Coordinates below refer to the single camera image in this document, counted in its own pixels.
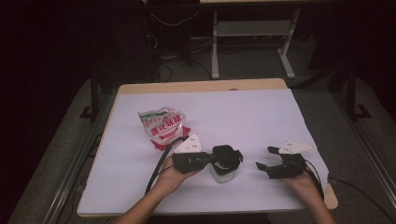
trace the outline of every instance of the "dark background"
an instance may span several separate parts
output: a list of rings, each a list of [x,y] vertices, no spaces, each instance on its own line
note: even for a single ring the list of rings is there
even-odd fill
[[[92,71],[104,91],[112,91],[121,83],[152,81],[155,71],[150,68],[141,15],[83,11],[73,2],[48,0],[8,0],[0,10],[0,90],[5,111],[1,123],[0,223],[6,223],[73,97]],[[295,34],[296,38],[312,35],[318,40],[313,69],[325,69],[348,55],[358,76],[375,89],[394,118],[395,11],[394,1],[375,3],[374,7],[356,2],[306,7]],[[205,26],[210,28],[210,15],[205,12],[195,20],[207,23],[192,21],[179,30],[178,43],[186,41],[190,33],[210,34]],[[158,24],[151,25],[154,32],[166,33]],[[166,43],[167,37],[163,36],[162,44],[183,53],[184,47]]]

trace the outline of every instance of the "black cable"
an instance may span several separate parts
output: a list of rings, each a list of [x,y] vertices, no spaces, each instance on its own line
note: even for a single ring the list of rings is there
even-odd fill
[[[111,219],[113,219],[114,217],[110,217],[106,220],[105,224],[109,223],[109,221],[111,221]]]
[[[345,180],[342,179],[337,179],[335,177],[329,176],[329,179],[333,179],[336,180],[338,182],[341,182],[343,184],[346,184],[348,186],[350,186],[351,188],[357,190],[360,194],[362,194],[364,197],[366,197],[368,200],[370,200],[370,202],[372,202],[379,210],[381,210],[381,212],[389,219],[389,221],[393,224],[396,224],[396,222],[392,219],[392,217],[381,207],[381,205],[379,203],[377,203],[374,199],[372,199],[367,193],[365,193],[363,190],[359,189],[358,187],[349,184],[348,182],[346,182]]]
[[[205,69],[207,75],[209,76],[209,79],[212,79],[212,76],[210,75],[209,71],[207,70],[207,68],[206,68],[203,64],[198,63],[198,62],[196,62],[196,61],[191,61],[191,62],[192,62],[192,63],[196,63],[196,64],[198,64],[198,65],[201,65],[201,66]]]
[[[173,75],[172,69],[170,67],[164,65],[164,64],[160,64],[160,66],[162,66],[164,68],[167,68],[169,70],[169,74],[170,75],[169,75],[169,77],[166,80],[163,80],[163,78],[161,77],[161,73],[159,72],[158,73],[159,79],[160,79],[161,82],[168,82],[172,78],[172,75]]]
[[[192,16],[189,16],[188,13],[187,13],[187,16],[189,16],[187,19],[185,19],[185,20],[183,20],[183,21],[179,21],[178,23],[168,23],[168,22],[165,22],[165,21],[159,19],[156,15],[154,15],[152,12],[150,12],[150,15],[151,15],[155,20],[157,20],[158,22],[160,22],[160,23],[162,23],[162,24],[164,24],[164,25],[166,25],[166,26],[179,26],[180,24],[182,24],[182,23],[184,23],[184,22],[186,22],[186,21],[192,20],[197,14],[198,14],[198,11],[196,11]]]
[[[157,176],[160,175],[160,174],[162,174],[162,173],[165,172],[166,170],[172,168],[173,166],[174,166],[174,165],[171,165],[171,166],[168,166],[168,167],[166,167],[165,169],[161,170],[161,171],[157,174]]]
[[[87,178],[88,178],[88,177],[85,176],[85,177],[79,182],[79,186],[80,186],[80,185],[82,184],[82,182],[84,182]],[[67,218],[67,220],[66,220],[66,222],[65,222],[64,224],[68,223],[68,222],[70,221],[70,219],[72,218],[72,216],[73,216],[74,202],[75,202],[75,199],[76,199],[76,195],[77,195],[77,191],[75,191],[74,194],[73,194],[73,198],[72,198],[72,211],[70,212],[70,215],[69,215],[69,217]]]
[[[173,142],[172,142],[171,144],[169,144],[169,146],[166,148],[166,150],[165,150],[165,151],[163,152],[163,154],[161,155],[160,160],[158,161],[157,166],[155,167],[154,172],[153,172],[152,175],[151,175],[151,178],[150,178],[150,180],[149,180],[149,182],[148,182],[148,186],[146,187],[145,195],[151,190],[152,183],[154,182],[155,178],[157,177],[157,175],[158,175],[158,173],[159,173],[159,171],[160,171],[160,169],[161,169],[161,166],[163,165],[163,162],[164,162],[165,159],[166,159],[166,156],[169,154],[169,151],[172,149],[172,146],[173,146],[176,142],[178,142],[178,141],[185,141],[185,140],[188,139],[188,138],[189,138],[188,135],[186,135],[186,136],[181,136],[181,137],[179,137],[179,138],[173,140]]]
[[[299,163],[294,162],[294,161],[285,161],[285,162],[293,163],[293,164],[295,164],[296,166],[299,166],[299,167],[303,168],[304,171],[305,171],[307,174],[309,174],[309,176],[311,176],[312,180],[314,181],[315,187],[317,187],[317,190],[318,190],[318,193],[320,194],[320,197],[321,197],[321,198],[323,199],[323,201],[324,201],[324,192],[323,192],[323,188],[322,188],[322,186],[321,186],[320,177],[319,177],[319,175],[318,175],[318,172],[317,172],[317,169],[315,168],[315,166],[314,166],[310,161],[308,161],[309,164],[311,164],[312,168],[313,168],[313,169],[315,170],[315,172],[317,173],[318,178],[314,175],[314,173],[313,173],[312,171],[306,169],[306,166],[307,166],[307,165],[306,165],[305,167],[303,167],[302,165],[300,165]]]
[[[98,139],[101,138],[102,136],[103,136],[102,133],[99,133],[99,134],[96,135],[95,139],[93,140],[93,144],[92,144],[92,146],[90,147],[90,151],[88,152],[88,157],[95,157],[95,156],[96,156],[96,153],[95,153],[95,154],[92,154],[92,152],[93,152],[93,150],[94,150],[95,148],[99,147],[99,145],[100,145],[100,140],[98,140]]]
[[[240,41],[235,41],[233,37],[230,38],[222,38],[218,41],[218,54],[235,54],[239,53],[247,48],[240,44]]]
[[[318,192],[319,192],[319,194],[320,194],[320,197],[321,197],[322,200],[324,201],[324,192],[323,192],[322,186],[321,186],[321,184],[319,183],[318,179],[315,177],[314,172],[312,172],[312,171],[310,171],[310,170],[307,170],[307,169],[305,169],[305,172],[306,172],[307,174],[309,174],[309,176],[311,176],[312,180],[314,181],[315,187],[317,187],[317,189],[318,189]]]
[[[314,164],[312,164],[312,162],[310,162],[310,161],[308,161],[308,160],[305,160],[305,161],[308,162],[308,163],[312,166],[312,169],[314,169],[315,173],[317,174],[318,182],[319,182],[319,184],[321,185],[321,180],[320,180],[320,176],[319,176],[319,174],[318,174],[317,168],[315,168],[315,166],[314,166]]]
[[[203,45],[197,47],[196,49],[191,49],[191,54],[198,54],[198,52],[209,49],[213,47],[213,40],[209,37],[209,41],[206,41]]]

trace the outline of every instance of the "gray carpet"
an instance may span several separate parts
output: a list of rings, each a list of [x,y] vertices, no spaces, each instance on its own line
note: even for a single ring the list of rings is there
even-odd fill
[[[220,54],[220,79],[282,77],[290,86],[300,83],[315,73],[306,70],[314,46],[314,41],[294,41],[290,46],[290,63],[297,76],[294,80],[285,78],[275,52],[277,43],[264,44],[259,48],[249,46],[235,53]],[[194,54],[192,59],[198,63],[188,64],[178,59],[166,61],[165,64],[172,70],[169,81],[209,80],[208,52]],[[162,79],[167,79],[167,76],[171,75],[167,68],[162,67],[160,71]],[[330,175],[366,192],[396,220],[395,207],[381,186],[361,141],[355,134],[354,126],[357,124],[352,123],[343,112],[345,95],[343,92],[339,95],[328,92],[325,88],[327,80],[324,78],[308,90],[297,90],[293,93],[319,152],[329,167]],[[77,151],[84,147],[86,149],[92,144],[92,141],[90,143],[81,141],[88,139],[87,133],[97,135],[105,128],[114,94],[102,95],[101,99],[102,116],[95,123],[80,119],[79,114],[84,106],[90,104],[89,83],[81,87],[9,223],[42,223],[45,220]],[[384,162],[393,180],[396,180],[394,174],[396,124],[375,99],[371,88],[361,81],[358,82],[357,101],[358,104],[366,105],[373,116],[371,119],[360,119],[358,125],[375,147],[378,157]],[[93,159],[94,157],[88,157],[73,190],[64,195],[67,201],[64,201],[64,209],[60,211],[58,223],[111,222],[111,218],[108,217],[81,218],[76,214],[81,195],[78,186],[80,184],[83,186],[86,181]],[[332,213],[339,223],[390,223],[373,203],[356,190],[342,183],[334,182],[332,186],[339,201],[339,206],[332,210]],[[269,214],[269,218],[274,224],[312,223],[307,211],[273,213]],[[252,220],[246,220],[245,223],[253,223]]]

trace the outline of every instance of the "person's left hand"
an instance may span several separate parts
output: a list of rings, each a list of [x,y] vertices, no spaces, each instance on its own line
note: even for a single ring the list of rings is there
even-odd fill
[[[173,166],[172,156],[169,156],[163,162],[163,167],[153,189],[160,191],[163,196],[166,197],[177,190],[184,180],[197,173],[199,173],[199,171],[183,175]]]

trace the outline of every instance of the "black wire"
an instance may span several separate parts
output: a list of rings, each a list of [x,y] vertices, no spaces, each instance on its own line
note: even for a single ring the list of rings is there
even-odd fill
[[[308,161],[309,164],[311,164],[312,167],[314,168],[314,170],[315,170],[315,172],[317,173],[317,176],[318,176],[319,179],[315,177],[315,174],[314,174],[312,171],[306,169],[306,166],[303,167],[302,165],[300,165],[299,163],[294,162],[294,161],[287,161],[287,162],[293,163],[293,164],[295,164],[296,166],[299,166],[299,167],[303,168],[304,171],[305,171],[307,174],[309,174],[309,176],[311,176],[312,180],[314,181],[315,186],[316,186],[317,189],[318,189],[318,193],[320,194],[320,197],[324,200],[323,188],[322,188],[322,186],[321,186],[320,178],[319,178],[319,175],[318,175],[318,172],[317,172],[317,169],[315,168],[315,166],[314,166],[311,162]]]
[[[313,168],[314,171],[315,171],[315,174],[317,174],[318,182],[319,182],[319,184],[321,185],[321,180],[320,180],[320,176],[319,176],[319,174],[318,174],[317,168],[315,168],[315,166],[314,166],[314,164],[312,164],[312,162],[310,162],[310,161],[308,161],[308,160],[305,160],[305,161],[308,162],[308,163],[312,166],[312,168]]]
[[[206,73],[207,73],[207,75],[209,76],[209,79],[211,79],[212,78],[212,76],[210,75],[210,73],[209,73],[209,71],[207,70],[207,68],[203,65],[203,64],[201,64],[201,63],[198,63],[198,62],[196,62],[196,61],[191,61],[192,63],[196,63],[196,64],[199,64],[199,65],[201,65],[204,69],[205,69],[205,71],[206,71]]]
[[[93,140],[93,144],[92,144],[91,147],[90,147],[90,151],[88,152],[88,157],[95,157],[96,154],[93,154],[93,155],[92,155],[92,152],[93,152],[94,149],[96,149],[97,147],[99,147],[99,145],[100,145],[100,140],[99,140],[99,138],[101,138],[102,136],[103,136],[102,133],[99,133],[99,134],[96,135],[95,139]]]
[[[110,221],[111,219],[113,219],[114,217],[110,217],[106,220],[105,224],[109,223],[108,221]]]
[[[230,38],[222,38],[219,39],[218,41],[218,53],[219,54],[235,54],[238,52],[242,51],[243,46],[236,43],[235,44],[235,40],[234,38],[230,37]]]
[[[160,174],[162,174],[162,173],[163,173],[164,171],[166,171],[167,169],[172,168],[173,166],[174,166],[174,165],[171,165],[171,166],[168,166],[168,167],[166,167],[165,169],[161,170],[160,172],[158,172],[157,176],[160,175]]]
[[[80,186],[80,185],[82,184],[82,182],[84,182],[87,178],[88,178],[88,177],[85,176],[85,177],[79,182],[79,186]],[[76,195],[77,195],[77,191],[75,190],[75,192],[74,192],[74,194],[73,194],[73,198],[72,198],[72,210],[71,210],[70,215],[69,215],[69,217],[67,218],[67,220],[66,220],[66,222],[65,222],[64,224],[68,223],[68,222],[70,221],[70,219],[72,218],[72,216],[73,216],[74,202],[75,202],[75,199],[76,199]]]
[[[168,82],[171,79],[172,75],[173,75],[172,69],[170,67],[164,65],[164,64],[160,64],[160,66],[162,66],[164,68],[167,68],[169,70],[170,75],[169,75],[169,78],[167,78],[166,80],[163,80],[163,78],[161,77],[161,73],[159,73],[159,75],[158,75],[159,79],[160,79],[161,82]]]
[[[186,135],[186,136],[181,136],[181,137],[179,137],[179,138],[173,140],[173,142],[172,142],[171,144],[169,144],[169,146],[166,148],[166,150],[165,150],[165,151],[163,152],[163,154],[161,155],[160,160],[158,161],[157,166],[155,167],[154,172],[152,173],[151,178],[150,178],[150,180],[148,181],[148,186],[146,187],[145,195],[151,190],[152,183],[154,182],[155,178],[157,177],[157,175],[158,175],[158,173],[159,173],[159,171],[160,171],[160,169],[161,169],[161,166],[163,165],[163,162],[164,162],[165,159],[166,159],[166,156],[168,155],[169,151],[172,149],[172,146],[173,146],[176,142],[178,142],[178,141],[184,141],[184,140],[186,140],[186,139],[188,139],[188,138],[189,138],[188,135]]]
[[[338,179],[332,176],[329,176],[330,179],[336,180],[338,182],[341,182],[343,184],[346,184],[348,186],[350,186],[351,188],[357,190],[360,194],[362,194],[364,197],[366,197],[368,200],[370,200],[370,202],[372,202],[379,210],[381,210],[381,212],[389,219],[389,221],[393,224],[396,224],[396,222],[392,219],[392,217],[381,207],[381,205],[379,203],[377,203],[374,199],[372,199],[367,193],[365,193],[363,190],[359,189],[358,187],[349,184],[348,182],[346,182],[345,180],[342,179]]]

